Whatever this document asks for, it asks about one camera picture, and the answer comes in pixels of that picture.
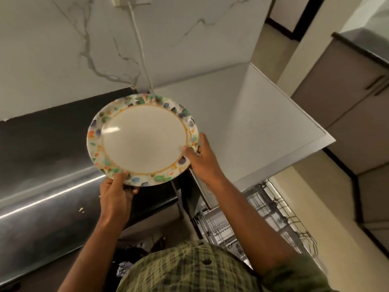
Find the shirt sleeve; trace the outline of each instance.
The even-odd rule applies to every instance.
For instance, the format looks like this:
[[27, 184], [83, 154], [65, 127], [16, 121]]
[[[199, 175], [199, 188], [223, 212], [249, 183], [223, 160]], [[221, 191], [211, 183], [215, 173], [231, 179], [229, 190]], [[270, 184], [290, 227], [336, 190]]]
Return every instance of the shirt sleeve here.
[[265, 274], [262, 285], [273, 292], [334, 292], [308, 254], [296, 254]]

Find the left hand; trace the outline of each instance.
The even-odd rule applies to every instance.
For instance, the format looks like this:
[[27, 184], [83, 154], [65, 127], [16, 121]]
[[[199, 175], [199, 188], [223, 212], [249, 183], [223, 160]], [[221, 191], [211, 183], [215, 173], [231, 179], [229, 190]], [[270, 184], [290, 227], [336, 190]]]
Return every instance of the left hand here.
[[132, 199], [139, 188], [124, 188], [128, 172], [116, 173], [114, 180], [106, 178], [100, 185], [100, 222], [122, 231], [131, 212]]

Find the hand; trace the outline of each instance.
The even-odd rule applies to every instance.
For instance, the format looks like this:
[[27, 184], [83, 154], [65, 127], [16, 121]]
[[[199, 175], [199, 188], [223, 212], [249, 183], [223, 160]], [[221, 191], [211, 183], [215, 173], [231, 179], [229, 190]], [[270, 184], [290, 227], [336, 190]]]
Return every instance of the hand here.
[[106, 178], [100, 185], [101, 215], [99, 222], [122, 231], [131, 212], [132, 198], [139, 188], [123, 188], [128, 172], [116, 173], [114, 180]]
[[209, 142], [204, 133], [200, 133], [201, 146], [198, 156], [191, 148], [182, 148], [184, 155], [191, 161], [191, 165], [196, 175], [211, 189], [212, 185], [225, 181], [226, 177], [220, 169], [214, 152], [212, 152]]

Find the shirt button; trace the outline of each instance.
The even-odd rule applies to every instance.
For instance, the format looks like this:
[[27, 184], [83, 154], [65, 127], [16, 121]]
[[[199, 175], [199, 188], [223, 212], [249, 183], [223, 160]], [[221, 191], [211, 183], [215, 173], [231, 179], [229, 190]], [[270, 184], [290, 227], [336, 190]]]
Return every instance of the shirt button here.
[[203, 261], [203, 264], [205, 264], [205, 265], [209, 265], [211, 263], [212, 263], [212, 261], [209, 258]]

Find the green plaid shirt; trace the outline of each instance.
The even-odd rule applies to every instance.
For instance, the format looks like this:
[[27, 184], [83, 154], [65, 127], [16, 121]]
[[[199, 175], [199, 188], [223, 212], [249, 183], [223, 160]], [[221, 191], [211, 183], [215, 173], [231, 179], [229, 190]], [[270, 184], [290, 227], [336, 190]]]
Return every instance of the green plaid shirt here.
[[179, 246], [139, 260], [121, 280], [117, 292], [133, 291], [332, 291], [308, 255], [296, 255], [259, 279], [230, 252], [203, 241]]

